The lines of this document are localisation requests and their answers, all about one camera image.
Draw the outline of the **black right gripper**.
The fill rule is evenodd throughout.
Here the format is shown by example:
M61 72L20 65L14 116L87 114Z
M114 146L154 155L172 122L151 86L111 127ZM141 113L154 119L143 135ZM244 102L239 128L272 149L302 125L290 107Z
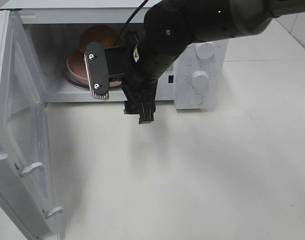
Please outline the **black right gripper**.
M154 121L159 78L159 53L146 46L135 46L140 36L135 30L123 35L122 46L104 50L103 80L121 82L125 94L125 115L138 115L138 123Z

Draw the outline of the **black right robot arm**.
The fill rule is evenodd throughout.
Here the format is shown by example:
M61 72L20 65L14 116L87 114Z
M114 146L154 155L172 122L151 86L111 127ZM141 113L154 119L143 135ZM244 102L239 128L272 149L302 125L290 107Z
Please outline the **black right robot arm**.
M145 14L142 36L126 37L121 61L124 113L151 123L160 76L192 43L261 34L278 17L305 12L305 0L162 0Z

